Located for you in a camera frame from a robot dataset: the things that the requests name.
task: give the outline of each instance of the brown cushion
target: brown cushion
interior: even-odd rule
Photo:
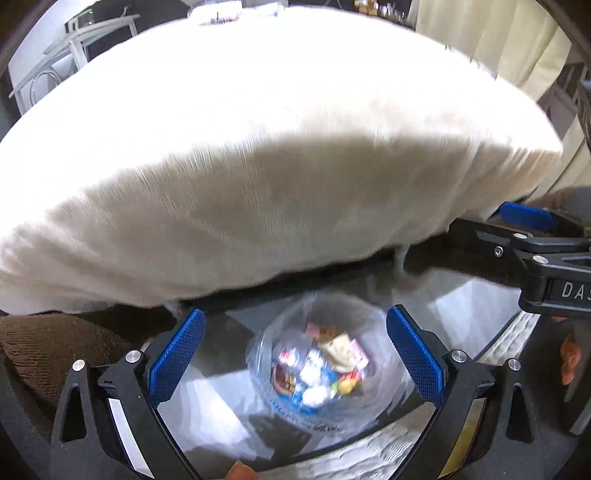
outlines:
[[[166,309],[127,306],[78,316],[7,316],[0,318],[0,351],[51,415],[74,360],[91,366],[116,362],[174,323]]]

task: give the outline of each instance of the white cloth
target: white cloth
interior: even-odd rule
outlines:
[[[531,192],[561,151],[518,89],[387,21],[161,25],[0,144],[0,309],[153,306],[367,257]]]

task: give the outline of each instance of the beige curtain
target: beige curtain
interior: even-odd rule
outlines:
[[[538,101],[556,81],[570,41],[535,0],[414,0],[417,32],[483,63]],[[591,154],[579,120],[564,136],[564,154],[532,197],[591,185]]]

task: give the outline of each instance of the candy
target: candy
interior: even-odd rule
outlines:
[[[291,397],[296,391],[296,378],[292,374],[286,372],[280,364],[273,367],[271,381],[273,383],[273,388],[275,388],[277,393],[281,395]]]
[[[361,384],[361,375],[355,370],[354,372],[350,372],[340,377],[340,380],[337,383],[337,391],[341,395],[351,395],[351,392],[359,384]]]
[[[369,358],[365,355],[365,352],[356,339],[351,340],[351,347],[353,348],[355,361],[357,362],[357,369],[361,371],[369,365]]]
[[[296,348],[291,348],[289,350],[284,348],[279,354],[279,362],[288,367],[293,367],[297,363],[299,357],[300,354]]]
[[[318,347],[326,354],[338,373],[346,374],[357,367],[358,359],[351,346],[351,339],[346,333],[341,333],[330,342],[319,343]]]
[[[313,348],[308,352],[300,372],[302,382],[315,387],[321,384],[331,384],[338,377],[339,375],[331,369],[319,350]]]
[[[329,402],[334,397],[330,387],[320,385],[318,387],[310,387],[306,389],[302,396],[302,405],[310,408],[319,408]]]
[[[326,343],[337,336],[337,331],[335,327],[319,327],[314,323],[309,323],[306,327],[306,336],[318,343]]]

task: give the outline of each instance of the clear plastic bag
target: clear plastic bag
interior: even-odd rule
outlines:
[[[275,414],[310,432],[355,434],[405,390],[385,312],[340,293],[287,307],[247,349],[253,383]]]

